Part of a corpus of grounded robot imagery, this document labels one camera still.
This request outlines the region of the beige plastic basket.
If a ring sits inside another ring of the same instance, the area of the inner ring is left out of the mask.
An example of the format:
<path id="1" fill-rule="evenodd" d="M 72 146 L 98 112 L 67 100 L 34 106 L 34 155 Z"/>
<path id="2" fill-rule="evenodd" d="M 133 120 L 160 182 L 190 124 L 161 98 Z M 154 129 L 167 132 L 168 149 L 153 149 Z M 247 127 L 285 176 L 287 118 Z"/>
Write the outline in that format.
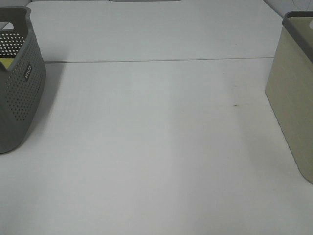
<path id="1" fill-rule="evenodd" d="M 313 13 L 291 11 L 265 88 L 300 174 L 313 181 Z"/>

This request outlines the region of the grey perforated plastic basket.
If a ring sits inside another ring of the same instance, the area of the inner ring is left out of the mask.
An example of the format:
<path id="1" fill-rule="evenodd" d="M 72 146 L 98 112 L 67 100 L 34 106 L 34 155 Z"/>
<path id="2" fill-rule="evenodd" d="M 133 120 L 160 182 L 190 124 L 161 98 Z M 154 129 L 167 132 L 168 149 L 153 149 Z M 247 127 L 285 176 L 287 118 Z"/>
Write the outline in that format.
<path id="1" fill-rule="evenodd" d="M 0 57 L 14 58 L 8 69 L 0 63 L 0 152 L 23 141 L 42 97 L 46 68 L 28 7 L 2 7 L 0 20 L 13 25 L 0 31 Z"/>

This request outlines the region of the yellow cloth in basket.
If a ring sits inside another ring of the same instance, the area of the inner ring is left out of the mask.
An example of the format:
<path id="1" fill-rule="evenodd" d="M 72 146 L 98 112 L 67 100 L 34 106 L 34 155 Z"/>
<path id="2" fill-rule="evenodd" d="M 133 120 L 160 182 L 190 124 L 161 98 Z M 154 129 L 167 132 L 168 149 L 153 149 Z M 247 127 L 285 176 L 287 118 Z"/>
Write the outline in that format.
<path id="1" fill-rule="evenodd" d="M 0 58 L 0 62 L 5 66 L 6 69 L 13 63 L 14 58 Z"/>

